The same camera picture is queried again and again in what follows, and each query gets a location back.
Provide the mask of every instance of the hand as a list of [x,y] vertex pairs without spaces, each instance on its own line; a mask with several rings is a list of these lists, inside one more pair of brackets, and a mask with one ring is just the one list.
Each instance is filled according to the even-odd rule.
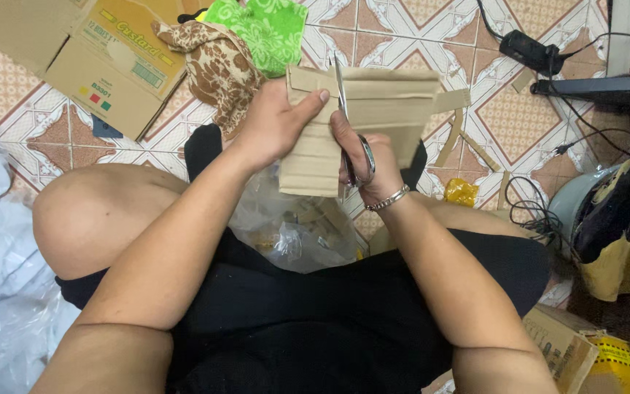
[[[368,160],[361,146],[361,140],[349,125],[341,111],[333,112],[330,125],[339,145],[345,150],[354,164],[354,172],[360,179],[368,175]],[[370,183],[359,188],[361,198],[366,205],[379,203],[392,196],[403,187],[403,177],[398,170],[398,162],[390,145],[390,138],[382,134],[364,134],[363,137],[371,146],[373,159],[376,162],[376,173]],[[339,169],[339,181],[347,183],[344,164]]]
[[315,90],[292,106],[285,79],[269,81],[254,95],[242,131],[227,149],[238,152],[250,171],[258,173],[291,151],[303,127],[329,98],[326,89]]

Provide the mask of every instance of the scissors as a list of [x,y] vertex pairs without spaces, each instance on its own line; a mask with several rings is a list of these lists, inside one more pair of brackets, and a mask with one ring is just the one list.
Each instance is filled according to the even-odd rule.
[[[337,85],[339,86],[339,109],[342,110],[346,120],[348,121],[349,112],[346,110],[345,83],[342,79],[342,67],[339,66],[339,59],[337,59],[336,54],[334,60],[330,58],[330,65],[333,64],[337,73]],[[354,172],[354,164],[352,164],[351,158],[345,152],[345,150],[342,149],[342,157],[345,160],[347,185],[349,187],[361,187],[363,184],[369,183],[373,178],[373,173],[375,173],[376,171],[376,164],[373,160],[373,152],[371,151],[371,147],[369,147],[368,142],[361,134],[357,134],[357,136],[361,140],[361,145],[363,146],[363,150],[366,153],[366,158],[368,159],[368,176],[366,176],[366,179],[359,179],[356,176]]]

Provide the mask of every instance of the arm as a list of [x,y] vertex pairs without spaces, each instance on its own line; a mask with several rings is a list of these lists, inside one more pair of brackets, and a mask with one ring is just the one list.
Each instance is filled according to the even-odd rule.
[[[354,130],[340,112],[331,121],[355,171],[366,174]],[[390,140],[383,135],[365,137],[374,153],[376,173],[359,190],[364,203],[372,205],[397,192],[403,179]],[[408,195],[378,213],[442,334],[454,345],[456,386],[469,393],[555,393],[543,356],[526,334],[510,298],[429,210]]]
[[284,81],[264,85],[240,136],[113,263],[32,392],[163,392],[166,331],[198,292],[247,181],[293,148],[328,98],[318,90],[292,107]]

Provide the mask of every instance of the barcode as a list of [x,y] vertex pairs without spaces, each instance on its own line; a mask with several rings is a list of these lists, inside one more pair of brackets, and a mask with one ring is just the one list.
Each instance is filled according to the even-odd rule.
[[160,77],[154,75],[150,70],[145,68],[140,63],[135,63],[135,67],[133,67],[132,71],[155,88],[159,88],[160,85],[162,85],[162,80],[160,79]]

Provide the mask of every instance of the person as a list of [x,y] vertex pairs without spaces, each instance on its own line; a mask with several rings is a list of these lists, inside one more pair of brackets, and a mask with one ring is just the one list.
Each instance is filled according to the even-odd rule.
[[[122,164],[51,182],[34,235],[82,311],[31,392],[419,393],[453,367],[462,393],[557,393],[520,319],[546,286],[547,252],[513,224],[409,192],[377,211],[399,250],[306,275],[226,228],[250,177],[327,100],[292,106],[283,81],[263,85],[221,153],[206,154],[215,125],[187,142],[190,185]],[[360,139],[341,112],[330,121],[365,178]],[[359,192],[373,205],[403,179],[390,139],[364,137],[375,172]]]

